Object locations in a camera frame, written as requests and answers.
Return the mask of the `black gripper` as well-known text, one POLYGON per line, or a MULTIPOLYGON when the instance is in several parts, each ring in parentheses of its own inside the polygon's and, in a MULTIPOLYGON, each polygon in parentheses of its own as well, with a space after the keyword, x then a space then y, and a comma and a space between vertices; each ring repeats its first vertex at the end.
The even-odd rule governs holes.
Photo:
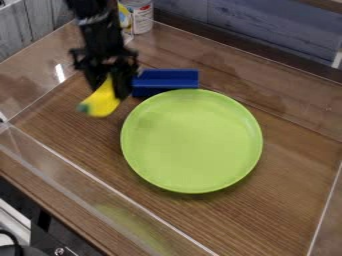
MULTIPOLYGON (((111 58, 138 58, 138 53, 124 46, 120 22, 116 18, 91 17, 77 20, 84 46, 69 50, 76 70, 84 76, 93 91, 107 79, 103 62, 111 58)), ((124 100, 132 91, 132 79, 138 74, 138 66, 128 62, 117 62, 111 69, 115 97, 124 100)))

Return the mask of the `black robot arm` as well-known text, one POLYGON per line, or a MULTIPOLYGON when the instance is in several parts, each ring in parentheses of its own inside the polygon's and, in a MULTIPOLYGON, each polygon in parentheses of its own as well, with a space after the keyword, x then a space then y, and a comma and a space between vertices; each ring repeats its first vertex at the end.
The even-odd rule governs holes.
POLYGON ((71 48, 73 67, 85 76, 92 91, 111 79, 113 97, 124 100, 138 74, 138 52, 124 45, 117 2, 109 0, 64 0, 72 11, 84 46, 71 48))

